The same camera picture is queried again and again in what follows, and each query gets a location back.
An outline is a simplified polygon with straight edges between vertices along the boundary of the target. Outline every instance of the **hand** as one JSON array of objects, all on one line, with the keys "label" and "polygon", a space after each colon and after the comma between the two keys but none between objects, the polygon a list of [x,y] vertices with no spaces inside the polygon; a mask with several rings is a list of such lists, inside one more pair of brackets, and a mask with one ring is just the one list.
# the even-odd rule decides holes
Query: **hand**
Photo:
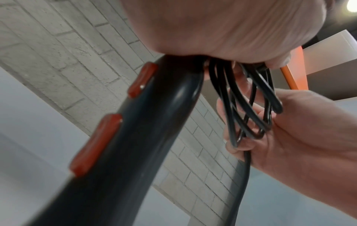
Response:
[{"label": "hand", "polygon": [[[357,118],[311,91],[276,90],[284,112],[273,116],[262,140],[245,139],[227,150],[298,192],[357,218]],[[254,105],[262,116],[263,108]],[[222,101],[217,111],[226,120]],[[229,140],[227,127],[223,133]]]},{"label": "hand", "polygon": [[333,0],[122,0],[140,40],[173,55],[284,66],[313,38]]}]

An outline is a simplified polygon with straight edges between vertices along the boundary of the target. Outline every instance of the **black electrical cord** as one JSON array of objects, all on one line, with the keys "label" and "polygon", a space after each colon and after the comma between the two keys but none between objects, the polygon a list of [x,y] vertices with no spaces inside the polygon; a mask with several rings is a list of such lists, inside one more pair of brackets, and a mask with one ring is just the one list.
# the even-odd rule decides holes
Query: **black electrical cord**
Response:
[{"label": "black electrical cord", "polygon": [[[249,98],[249,103],[245,100],[242,92],[236,84],[231,62],[217,58],[210,59],[209,76],[216,92],[220,96],[226,115],[229,139],[233,147],[238,147],[243,137],[251,139],[261,139],[264,134],[271,129],[271,111],[280,114],[283,112],[283,106],[274,92],[273,81],[269,69],[265,65],[240,64],[244,74],[252,79],[252,90]],[[260,89],[264,96],[264,116],[260,119],[257,113],[253,110],[253,103],[256,97],[257,88]],[[237,111],[239,105],[245,112],[242,119]],[[259,131],[254,132],[248,126],[248,121],[251,119],[258,127]],[[238,124],[240,130],[237,132],[235,124]],[[232,205],[231,211],[226,220],[226,226],[234,226],[237,220],[239,206],[242,202],[245,189],[247,188],[250,165],[251,152],[244,152],[244,175],[242,184],[239,188],[237,197]]]}]

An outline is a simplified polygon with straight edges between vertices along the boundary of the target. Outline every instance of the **ceiling light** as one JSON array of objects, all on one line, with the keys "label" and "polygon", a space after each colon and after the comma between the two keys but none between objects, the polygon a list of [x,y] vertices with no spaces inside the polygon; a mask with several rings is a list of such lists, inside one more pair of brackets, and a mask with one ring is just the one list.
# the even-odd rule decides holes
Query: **ceiling light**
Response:
[{"label": "ceiling light", "polygon": [[357,12],[357,0],[349,0],[347,3],[347,10],[351,13]]}]

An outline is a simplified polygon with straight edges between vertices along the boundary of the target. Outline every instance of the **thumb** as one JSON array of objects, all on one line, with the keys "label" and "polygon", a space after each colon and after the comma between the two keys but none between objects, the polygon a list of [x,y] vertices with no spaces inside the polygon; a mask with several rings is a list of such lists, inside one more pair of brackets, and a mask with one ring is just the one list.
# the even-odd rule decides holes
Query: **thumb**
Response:
[{"label": "thumb", "polygon": [[275,57],[271,60],[267,60],[265,62],[265,65],[270,69],[277,69],[277,68],[281,68],[281,67],[284,67],[285,65],[287,65],[289,63],[290,59],[291,59],[291,54],[290,54],[290,52],[288,52],[286,54]]}]

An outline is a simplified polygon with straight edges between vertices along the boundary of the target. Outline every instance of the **orange object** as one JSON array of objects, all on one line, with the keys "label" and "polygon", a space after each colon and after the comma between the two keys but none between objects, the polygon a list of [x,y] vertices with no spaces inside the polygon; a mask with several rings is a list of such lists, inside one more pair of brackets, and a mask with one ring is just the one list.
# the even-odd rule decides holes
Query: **orange object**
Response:
[{"label": "orange object", "polygon": [[281,71],[290,89],[309,89],[302,47],[291,51],[291,60],[287,66],[281,68]]},{"label": "orange object", "polygon": [[159,68],[157,64],[147,62],[141,69],[138,77],[133,82],[133,84],[128,89],[128,96],[130,98],[135,98],[141,91],[145,88],[147,83],[150,81],[155,71]]},{"label": "orange object", "polygon": [[89,141],[78,152],[70,164],[75,176],[85,175],[96,163],[123,121],[121,114],[107,114],[102,118]]}]

